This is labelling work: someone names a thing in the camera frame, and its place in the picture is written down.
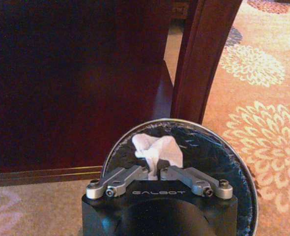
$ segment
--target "bolt head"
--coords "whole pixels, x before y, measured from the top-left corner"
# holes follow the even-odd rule
[[[221,188],[228,188],[228,186],[229,186],[228,180],[225,180],[225,179],[219,180],[219,187],[221,187]]]
[[[116,193],[116,191],[115,191],[113,188],[108,188],[108,189],[106,190],[106,195],[107,195],[108,197],[110,197],[110,198],[114,197],[114,196],[115,196],[115,193]]]
[[[213,190],[211,188],[207,187],[204,189],[203,194],[209,198],[209,197],[213,196]]]
[[[99,186],[99,180],[98,179],[93,179],[89,183],[91,188],[97,188]]]

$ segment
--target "gray metal bracket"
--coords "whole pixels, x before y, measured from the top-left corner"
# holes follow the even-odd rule
[[[127,186],[134,180],[146,180],[148,169],[142,166],[133,166],[130,169],[118,167],[97,182],[91,182],[86,187],[86,196],[89,199],[98,199],[106,192],[108,197],[118,197],[126,192]],[[221,199],[232,198],[232,186],[227,180],[216,180],[211,176],[195,169],[181,169],[169,166],[160,170],[161,180],[179,180],[191,188],[195,195],[210,197],[213,193]]]
[[[210,197],[214,192],[218,198],[232,198],[233,187],[227,180],[216,180],[193,167],[180,169],[177,166],[169,166],[160,170],[160,178],[162,180],[180,180],[199,196]]]
[[[86,196],[89,199],[98,199],[106,191],[108,197],[118,197],[126,192],[126,187],[134,180],[144,180],[148,177],[148,169],[142,166],[133,166],[130,169],[118,167],[98,182],[91,182],[86,187]]]

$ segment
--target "silver rim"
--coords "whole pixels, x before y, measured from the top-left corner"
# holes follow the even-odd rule
[[[124,135],[122,135],[122,137],[116,142],[116,144],[113,146],[113,148],[111,149],[109,155],[107,156],[105,162],[104,162],[104,165],[103,165],[103,169],[102,169],[102,177],[104,176],[105,174],[105,171],[106,171],[106,166],[108,165],[108,162],[111,158],[111,155],[112,153],[114,152],[115,148],[117,147],[117,145],[119,143],[121,143],[121,141],[127,136],[129,135],[130,133],[132,133],[133,131],[139,129],[140,127],[142,126],[145,126],[145,125],[148,125],[148,124],[153,124],[153,123],[157,123],[157,122],[162,122],[162,121],[176,121],[176,122],[181,122],[181,123],[186,123],[186,124],[191,124],[191,125],[194,125],[194,126],[197,126],[199,128],[202,128],[204,130],[206,130],[207,132],[209,132],[210,134],[214,135],[216,138],[218,138],[220,141],[222,141],[225,145],[227,145],[232,151],[233,153],[235,154],[235,156],[237,157],[238,161],[241,163],[242,165],[242,168],[244,169],[244,171],[246,172],[246,174],[248,175],[248,180],[249,180],[249,183],[253,189],[253,194],[254,194],[254,203],[255,203],[255,206],[256,206],[256,209],[255,209],[255,225],[254,225],[254,229],[253,229],[253,234],[252,235],[256,235],[256,232],[257,232],[257,228],[258,228],[258,222],[259,222],[259,204],[258,204],[258,195],[257,195],[257,190],[255,188],[255,184],[254,182],[252,181],[252,176],[251,176],[251,173],[247,167],[247,165],[245,164],[245,162],[242,160],[242,158],[238,155],[238,153],[230,146],[230,144],[228,144],[224,139],[222,139],[220,136],[218,136],[216,133],[214,133],[212,130],[200,125],[200,124],[197,124],[197,123],[194,123],[194,122],[191,122],[191,121],[187,121],[187,120],[184,120],[184,119],[175,119],[175,118],[162,118],[162,119],[155,119],[155,120],[151,120],[151,121],[147,121],[145,123],[142,123],[138,126],[135,126],[134,128],[130,129],[128,132],[126,132]]]

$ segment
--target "patterned carpet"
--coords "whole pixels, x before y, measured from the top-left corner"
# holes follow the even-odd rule
[[[165,60],[174,81],[182,32]],[[246,161],[260,204],[258,236],[290,236],[290,4],[245,0],[215,75],[203,125]],[[87,180],[0,187],[0,236],[81,236]]]
[[[228,141],[253,173],[257,235],[290,235],[290,4],[242,3],[203,125]]]

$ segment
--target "white tissue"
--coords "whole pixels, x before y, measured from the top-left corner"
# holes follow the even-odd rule
[[[173,136],[161,138],[136,134],[132,138],[137,158],[145,158],[149,166],[148,180],[157,180],[158,160],[167,160],[171,166],[183,168],[183,155]]]

